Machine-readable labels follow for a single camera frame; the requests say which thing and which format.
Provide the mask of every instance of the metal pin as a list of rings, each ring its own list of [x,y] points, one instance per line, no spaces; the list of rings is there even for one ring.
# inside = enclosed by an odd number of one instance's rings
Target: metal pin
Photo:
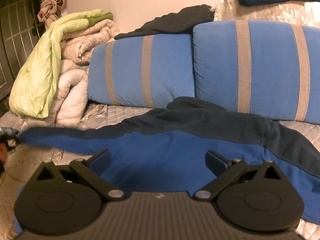
[[[206,199],[211,196],[211,193],[207,190],[199,190],[196,192],[195,196],[199,199]]]
[[[124,196],[124,192],[119,189],[113,189],[108,192],[108,196],[112,198],[120,198]]]

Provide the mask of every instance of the tan fabric strip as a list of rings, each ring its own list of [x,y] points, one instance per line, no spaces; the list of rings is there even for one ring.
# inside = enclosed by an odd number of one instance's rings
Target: tan fabric strip
[[[292,24],[293,34],[296,38],[299,69],[300,69],[300,86],[299,99],[295,121],[303,122],[308,109],[310,94],[310,62],[306,37],[304,36],[301,25]]]
[[[142,43],[141,85],[143,99],[147,107],[155,108],[151,97],[151,50],[154,35],[145,36]]]
[[[116,97],[115,88],[113,86],[113,77],[112,77],[112,49],[115,41],[108,43],[106,48],[106,80],[107,80],[107,90],[112,101],[112,104],[119,105],[119,102]]]
[[[238,43],[238,107],[249,113],[251,96],[251,45],[248,21],[236,21]]]

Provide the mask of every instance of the light green fabric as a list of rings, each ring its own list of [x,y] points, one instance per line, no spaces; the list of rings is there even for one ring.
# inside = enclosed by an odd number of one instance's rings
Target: light green fabric
[[[57,89],[63,34],[87,28],[88,18],[99,17],[102,13],[102,9],[72,13],[50,25],[13,84],[9,98],[12,112],[36,118],[48,116]]]

